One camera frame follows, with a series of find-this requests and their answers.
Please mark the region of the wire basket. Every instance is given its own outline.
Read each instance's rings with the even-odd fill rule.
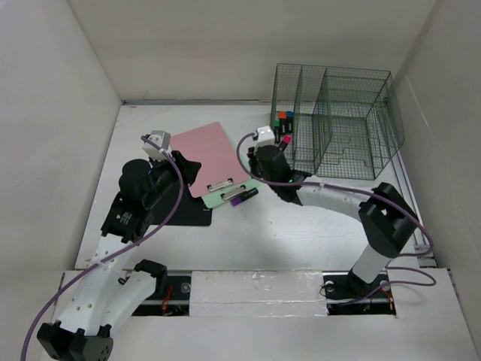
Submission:
[[[293,111],[289,164],[320,177],[375,179],[404,142],[390,71],[278,64],[271,126]]]

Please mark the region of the red marker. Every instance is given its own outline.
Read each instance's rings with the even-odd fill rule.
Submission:
[[[284,151],[287,146],[289,145],[289,143],[291,142],[291,136],[290,135],[286,135],[284,138],[283,138],[283,141],[280,142],[279,144],[279,149],[281,151]]]

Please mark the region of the green marker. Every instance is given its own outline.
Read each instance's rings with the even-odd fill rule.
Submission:
[[[274,119],[274,137],[276,137],[276,144],[280,143],[280,121],[278,119]]]

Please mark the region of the marker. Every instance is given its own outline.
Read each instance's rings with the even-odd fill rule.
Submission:
[[[239,205],[240,203],[245,202],[247,199],[252,198],[257,193],[259,193],[257,188],[252,188],[251,190],[246,190],[245,192],[242,192],[239,196],[232,199],[231,205],[235,207],[236,205]]]
[[[283,138],[283,141],[280,142],[279,149],[283,152],[287,148],[287,146],[289,145],[290,142],[291,142],[291,136],[286,135]]]
[[[294,129],[294,113],[291,111],[286,112],[287,116],[287,134],[292,134],[292,130]]]
[[[286,112],[285,111],[279,112],[279,119],[280,119],[280,134],[286,135],[287,134],[287,119],[286,119]]]
[[[274,137],[276,137],[275,142],[276,144],[280,143],[280,125],[279,120],[274,119]]]

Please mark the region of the wall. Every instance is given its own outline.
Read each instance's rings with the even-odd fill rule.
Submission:
[[[399,69],[434,0],[68,0],[121,99],[270,99],[278,62]]]
[[[74,264],[119,104],[64,0],[0,0],[2,360]]]
[[[481,2],[438,2],[399,74],[402,155],[481,355]]]

